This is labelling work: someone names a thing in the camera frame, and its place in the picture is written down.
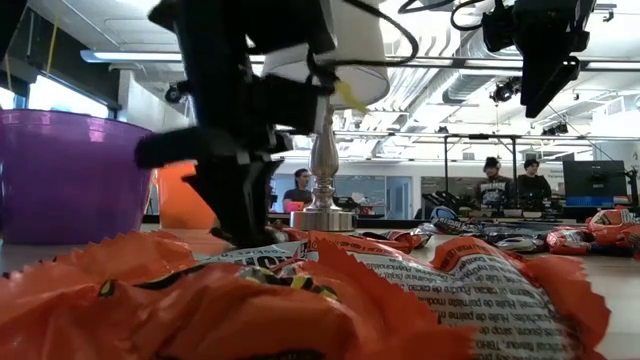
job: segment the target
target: man in black shirt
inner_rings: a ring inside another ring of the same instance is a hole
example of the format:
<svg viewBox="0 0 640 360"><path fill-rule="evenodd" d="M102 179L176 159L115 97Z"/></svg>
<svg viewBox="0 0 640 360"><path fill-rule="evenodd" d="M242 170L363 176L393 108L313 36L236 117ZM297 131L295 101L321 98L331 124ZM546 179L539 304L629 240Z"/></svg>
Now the man in black shirt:
<svg viewBox="0 0 640 360"><path fill-rule="evenodd" d="M488 157L484 164L486 179L480 180L475 187L475 197L481 206L499 206L506 204L511 198L513 181L500 175L500 162L495 157Z"/></svg>
<svg viewBox="0 0 640 360"><path fill-rule="evenodd" d="M518 194L521 198L544 199L551 197L551 186L544 176L538 175L540 162L529 159L524 162L525 174L518 176Z"/></svg>
<svg viewBox="0 0 640 360"><path fill-rule="evenodd" d="M311 191L307 190L309 184L309 170L298 169L293 174L296 187L291 190L287 190L282 198L282 208L287 212L287 204L290 202L301 202L304 205L309 205L313 201L313 195Z"/></svg>

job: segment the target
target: yellow tag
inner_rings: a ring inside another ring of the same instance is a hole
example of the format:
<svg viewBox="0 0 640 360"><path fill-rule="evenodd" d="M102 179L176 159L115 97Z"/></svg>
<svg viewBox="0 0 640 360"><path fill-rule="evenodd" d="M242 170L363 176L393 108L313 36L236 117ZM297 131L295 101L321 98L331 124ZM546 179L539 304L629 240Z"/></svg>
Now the yellow tag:
<svg viewBox="0 0 640 360"><path fill-rule="evenodd" d="M338 83L336 83L336 91L342 96L344 102L347 105L357 109L363 114L366 114L368 112L367 106L356 99L355 96L353 96L351 85L347 84L346 82L339 81Z"/></svg>

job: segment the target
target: orange candy wrapper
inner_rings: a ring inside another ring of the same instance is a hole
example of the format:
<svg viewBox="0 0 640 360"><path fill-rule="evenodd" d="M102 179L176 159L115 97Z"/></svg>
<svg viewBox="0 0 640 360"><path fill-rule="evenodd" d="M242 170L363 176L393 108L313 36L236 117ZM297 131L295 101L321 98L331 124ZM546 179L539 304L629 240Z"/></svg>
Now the orange candy wrapper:
<svg viewBox="0 0 640 360"><path fill-rule="evenodd" d="M26 268L0 282L0 353L24 360L603 358L594 348L609 311L577 260L526 260L460 237L424 262L382 242L297 235L301 241L229 251L194 267L189 241L134 233ZM135 256L118 256L124 251Z"/></svg>
<svg viewBox="0 0 640 360"><path fill-rule="evenodd" d="M192 267L184 243L163 237L120 236L0 282L3 358L416 359L430 341L436 358L471 358L473 328L438 325L328 242L302 278Z"/></svg>

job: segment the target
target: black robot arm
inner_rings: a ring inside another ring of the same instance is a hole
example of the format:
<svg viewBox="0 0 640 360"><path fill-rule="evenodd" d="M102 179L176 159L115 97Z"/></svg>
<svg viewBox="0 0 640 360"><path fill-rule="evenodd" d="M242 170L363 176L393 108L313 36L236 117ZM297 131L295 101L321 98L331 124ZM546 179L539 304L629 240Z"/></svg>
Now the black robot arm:
<svg viewBox="0 0 640 360"><path fill-rule="evenodd" d="M271 154L290 150L276 124L309 134L329 86L256 76L250 54L309 44L312 53L335 48L319 0L163 0L149 19L174 32L183 56L197 126L140 141L143 168L195 160L185 178L213 209L238 247L273 243L266 184L280 165ZM249 37L255 44L249 48Z"/></svg>

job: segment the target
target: window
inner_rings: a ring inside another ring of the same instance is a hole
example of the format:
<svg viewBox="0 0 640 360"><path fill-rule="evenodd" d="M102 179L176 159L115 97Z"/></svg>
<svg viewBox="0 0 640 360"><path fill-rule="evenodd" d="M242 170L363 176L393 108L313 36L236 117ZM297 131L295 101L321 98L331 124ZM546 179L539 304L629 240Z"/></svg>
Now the window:
<svg viewBox="0 0 640 360"><path fill-rule="evenodd" d="M7 89L0 88L0 106L4 110L9 110L14 108L14 105L13 105L14 99L15 99L14 93L12 93Z"/></svg>
<svg viewBox="0 0 640 360"><path fill-rule="evenodd" d="M109 116L105 105L44 76L38 76L36 83L31 84L29 109L69 111L100 118Z"/></svg>

